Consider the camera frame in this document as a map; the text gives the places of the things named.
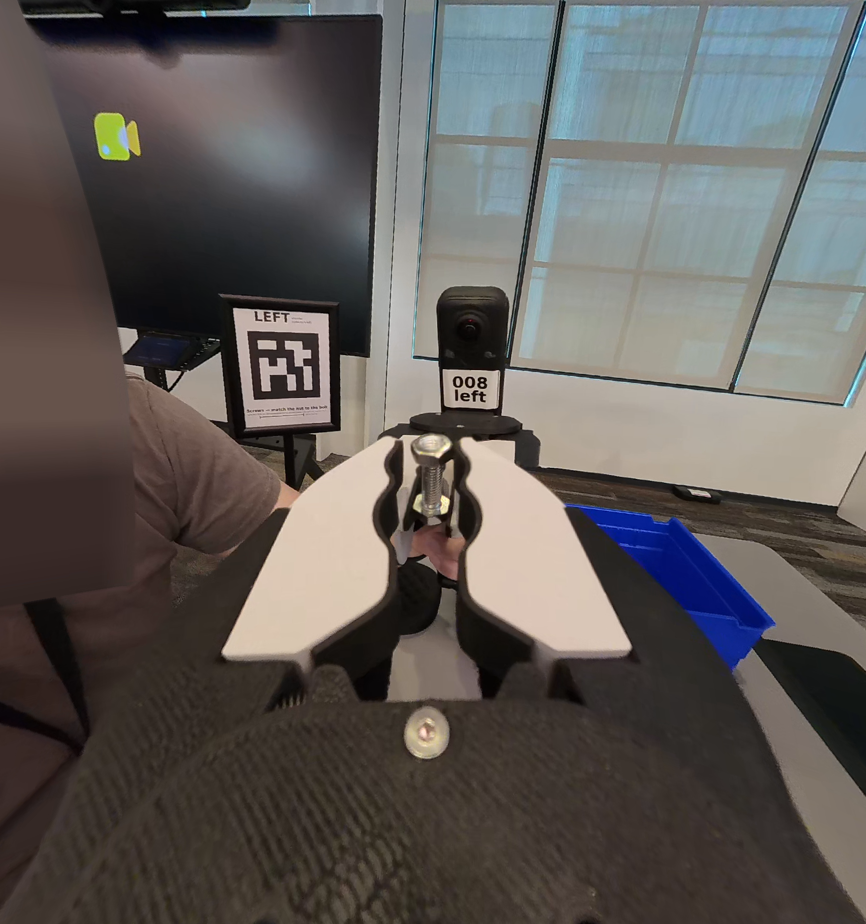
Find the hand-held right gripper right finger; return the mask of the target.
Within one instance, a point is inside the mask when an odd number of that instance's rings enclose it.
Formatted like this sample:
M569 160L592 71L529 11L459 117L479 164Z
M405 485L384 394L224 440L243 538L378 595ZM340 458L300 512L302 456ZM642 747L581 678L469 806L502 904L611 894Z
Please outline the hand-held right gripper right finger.
M565 505L489 443L456 449L457 633L479 664L621 659L632 651Z

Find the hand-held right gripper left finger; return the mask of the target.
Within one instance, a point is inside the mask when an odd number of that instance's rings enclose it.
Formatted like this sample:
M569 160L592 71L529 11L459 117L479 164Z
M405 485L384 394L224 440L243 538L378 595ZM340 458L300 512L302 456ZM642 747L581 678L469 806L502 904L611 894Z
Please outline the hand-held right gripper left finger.
M288 509L221 655L228 662L380 664L397 646L397 439Z

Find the medium length steel bolt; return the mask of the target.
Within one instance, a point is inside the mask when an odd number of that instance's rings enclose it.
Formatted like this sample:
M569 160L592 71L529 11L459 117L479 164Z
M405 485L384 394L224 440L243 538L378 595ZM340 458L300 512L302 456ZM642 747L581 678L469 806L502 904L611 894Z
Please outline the medium length steel bolt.
M408 514L443 519L450 513L451 495L445 469L443 463L417 465L416 479L408 494Z

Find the blue plastic bin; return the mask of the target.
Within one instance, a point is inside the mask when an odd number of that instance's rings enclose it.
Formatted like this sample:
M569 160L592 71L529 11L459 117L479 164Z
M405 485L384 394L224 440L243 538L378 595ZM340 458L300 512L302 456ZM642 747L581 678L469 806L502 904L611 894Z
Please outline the blue plastic bin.
M677 518L569 504L602 528L689 614L730 670L775 621Z

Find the person's left hand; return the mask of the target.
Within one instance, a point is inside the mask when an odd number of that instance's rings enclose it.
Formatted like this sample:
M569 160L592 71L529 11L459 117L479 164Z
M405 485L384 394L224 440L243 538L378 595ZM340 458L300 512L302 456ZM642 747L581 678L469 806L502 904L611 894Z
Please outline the person's left hand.
M449 536L439 526L425 526L413 534L411 558L427 558L431 565L445 578L456 580L459 558L465 546L465 539Z

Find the person's torso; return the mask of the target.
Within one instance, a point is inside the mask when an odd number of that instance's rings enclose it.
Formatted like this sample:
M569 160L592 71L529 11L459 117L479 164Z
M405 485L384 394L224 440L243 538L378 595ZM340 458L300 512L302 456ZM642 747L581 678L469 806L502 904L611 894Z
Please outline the person's torso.
M61 598L91 722L173 613L179 547L226 556L267 519L280 479L179 398L127 373L136 491L136 566L126 587ZM22 605L0 607L0 701L82 733ZM0 724L0 907L57 814L77 756Z

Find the framed marker sign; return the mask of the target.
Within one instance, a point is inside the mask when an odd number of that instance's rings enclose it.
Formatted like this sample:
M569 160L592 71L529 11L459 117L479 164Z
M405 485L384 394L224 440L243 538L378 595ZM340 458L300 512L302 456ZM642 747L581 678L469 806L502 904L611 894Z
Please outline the framed marker sign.
M219 298L232 437L338 432L339 304L252 295Z

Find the large grid window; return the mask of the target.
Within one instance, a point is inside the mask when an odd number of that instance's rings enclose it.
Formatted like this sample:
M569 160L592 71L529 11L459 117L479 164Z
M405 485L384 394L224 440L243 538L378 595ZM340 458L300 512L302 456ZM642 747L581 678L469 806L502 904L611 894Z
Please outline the large grid window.
M413 354L448 286L535 372L850 405L866 2L435 2Z

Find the small tablet screen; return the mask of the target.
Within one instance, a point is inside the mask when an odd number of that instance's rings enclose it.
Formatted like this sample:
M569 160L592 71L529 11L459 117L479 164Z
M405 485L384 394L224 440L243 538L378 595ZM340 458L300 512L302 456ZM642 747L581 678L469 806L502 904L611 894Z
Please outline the small tablet screen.
M145 332L127 349L123 361L142 368L178 371L188 362L195 343L192 337Z

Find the black television screen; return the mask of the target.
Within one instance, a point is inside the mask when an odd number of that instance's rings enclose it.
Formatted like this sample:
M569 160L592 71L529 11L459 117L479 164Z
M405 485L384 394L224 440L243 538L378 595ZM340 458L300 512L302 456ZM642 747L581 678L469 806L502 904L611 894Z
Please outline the black television screen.
M31 17L122 328L336 303L369 355L383 19Z

